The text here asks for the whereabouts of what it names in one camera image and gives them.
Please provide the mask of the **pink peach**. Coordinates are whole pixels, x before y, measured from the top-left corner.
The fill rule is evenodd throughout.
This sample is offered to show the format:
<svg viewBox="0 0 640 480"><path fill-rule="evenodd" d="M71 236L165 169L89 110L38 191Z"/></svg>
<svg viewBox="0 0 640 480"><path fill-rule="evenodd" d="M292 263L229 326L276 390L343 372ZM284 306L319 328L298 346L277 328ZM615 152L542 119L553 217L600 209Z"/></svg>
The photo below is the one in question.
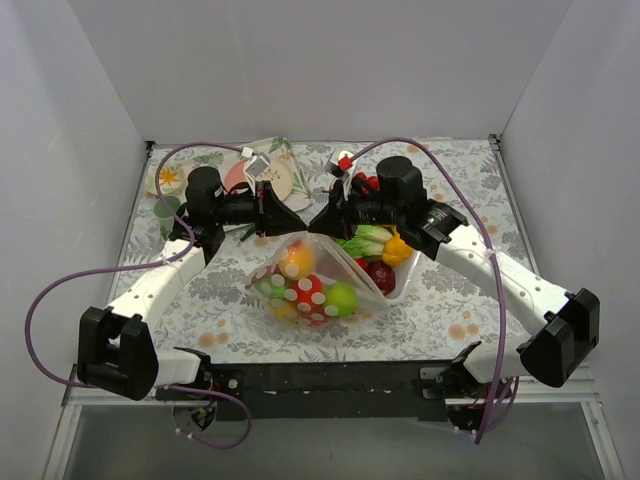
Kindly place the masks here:
<svg viewBox="0 0 640 480"><path fill-rule="evenodd" d="M281 273L292 280L308 277L314 270L316 259L311 246L303 240L295 240L280 253L278 266Z"/></svg>

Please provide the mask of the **clear dotted zip bag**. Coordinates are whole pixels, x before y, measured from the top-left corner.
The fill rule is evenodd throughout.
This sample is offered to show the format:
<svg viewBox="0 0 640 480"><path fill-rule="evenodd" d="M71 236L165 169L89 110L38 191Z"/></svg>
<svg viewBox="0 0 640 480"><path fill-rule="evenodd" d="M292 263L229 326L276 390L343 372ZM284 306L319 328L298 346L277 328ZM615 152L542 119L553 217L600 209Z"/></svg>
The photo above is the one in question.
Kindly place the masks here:
<svg viewBox="0 0 640 480"><path fill-rule="evenodd" d="M333 239L302 232L288 237L248 275L246 289L275 319L321 328L390 306L386 292L367 272L368 265Z"/></svg>

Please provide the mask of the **light green chayote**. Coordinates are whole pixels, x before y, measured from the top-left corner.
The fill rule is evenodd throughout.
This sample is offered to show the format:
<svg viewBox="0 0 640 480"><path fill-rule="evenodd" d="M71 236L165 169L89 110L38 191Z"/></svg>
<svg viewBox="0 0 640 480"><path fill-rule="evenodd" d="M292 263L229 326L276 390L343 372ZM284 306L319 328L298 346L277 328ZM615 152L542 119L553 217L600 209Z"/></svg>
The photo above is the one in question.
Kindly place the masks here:
<svg viewBox="0 0 640 480"><path fill-rule="evenodd" d="M284 299L285 291L289 288L290 281L281 274L273 274L259 279L255 289L270 299Z"/></svg>

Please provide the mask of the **red yellow apple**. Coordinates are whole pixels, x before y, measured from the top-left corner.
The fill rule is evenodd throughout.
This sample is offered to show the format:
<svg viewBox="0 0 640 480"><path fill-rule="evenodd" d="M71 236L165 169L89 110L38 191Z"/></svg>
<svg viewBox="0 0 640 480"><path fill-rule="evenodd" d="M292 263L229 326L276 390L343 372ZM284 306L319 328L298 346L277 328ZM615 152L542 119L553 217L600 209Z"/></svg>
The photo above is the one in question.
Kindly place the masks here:
<svg viewBox="0 0 640 480"><path fill-rule="evenodd" d="M294 304L301 317L308 320L312 326L320 326L328 322L329 317L324 313L323 304L325 294L321 280L314 274L296 280L293 283L296 293Z"/></svg>

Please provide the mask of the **green apple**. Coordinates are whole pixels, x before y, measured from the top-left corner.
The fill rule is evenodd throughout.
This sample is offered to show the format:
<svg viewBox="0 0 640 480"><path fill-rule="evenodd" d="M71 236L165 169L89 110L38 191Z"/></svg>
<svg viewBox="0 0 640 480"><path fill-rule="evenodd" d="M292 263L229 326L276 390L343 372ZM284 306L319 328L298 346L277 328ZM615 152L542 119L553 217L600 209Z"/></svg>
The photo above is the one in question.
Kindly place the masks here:
<svg viewBox="0 0 640 480"><path fill-rule="evenodd" d="M327 316L343 318L351 315L358 306L355 290L344 282L336 282L325 292L323 304Z"/></svg>

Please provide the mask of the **yellow lemon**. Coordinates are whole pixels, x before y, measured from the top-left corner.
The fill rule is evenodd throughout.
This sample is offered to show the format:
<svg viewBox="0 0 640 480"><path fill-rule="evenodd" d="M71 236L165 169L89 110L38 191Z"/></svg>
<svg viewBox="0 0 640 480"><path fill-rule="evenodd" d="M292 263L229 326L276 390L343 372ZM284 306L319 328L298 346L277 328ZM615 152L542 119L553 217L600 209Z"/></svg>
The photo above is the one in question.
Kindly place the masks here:
<svg viewBox="0 0 640 480"><path fill-rule="evenodd" d="M282 299L271 299L269 307L272 315L276 319L289 324L296 324L298 322L299 310L293 303Z"/></svg>

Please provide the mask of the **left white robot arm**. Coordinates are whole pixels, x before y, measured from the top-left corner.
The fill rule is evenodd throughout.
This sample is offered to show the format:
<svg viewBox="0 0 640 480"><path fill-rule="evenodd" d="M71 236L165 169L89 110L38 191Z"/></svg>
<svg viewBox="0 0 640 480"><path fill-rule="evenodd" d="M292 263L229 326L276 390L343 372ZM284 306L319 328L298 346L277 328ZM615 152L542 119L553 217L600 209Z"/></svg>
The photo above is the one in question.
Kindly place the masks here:
<svg viewBox="0 0 640 480"><path fill-rule="evenodd" d="M261 236L306 228L270 182L227 195L214 167L198 167L189 174L185 197L158 266L106 307L90 307L82 315L77 362L81 382L132 400L172 384L190 399L205 398L213 386L211 373L203 367L208 356L186 348L157 349L155 325L214 258L225 239L225 226L253 224Z"/></svg>

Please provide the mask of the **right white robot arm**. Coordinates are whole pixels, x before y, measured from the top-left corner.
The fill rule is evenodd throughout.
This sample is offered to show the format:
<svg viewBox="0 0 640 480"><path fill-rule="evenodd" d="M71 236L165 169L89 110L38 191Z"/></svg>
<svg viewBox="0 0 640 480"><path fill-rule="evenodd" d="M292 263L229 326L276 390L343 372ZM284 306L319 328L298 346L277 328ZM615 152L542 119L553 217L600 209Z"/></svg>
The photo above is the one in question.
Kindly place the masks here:
<svg viewBox="0 0 640 480"><path fill-rule="evenodd" d="M380 161L376 187L357 176L355 166L346 154L327 162L335 181L309 232L346 239L360 225L393 226L412 249L503 299L526 331L503 346L476 342L466 347L429 380L429 388L471 398L486 389L496 372L563 386L598 343L598 297L585 288L571 293L490 248L462 213L429 198L421 172L408 158Z"/></svg>

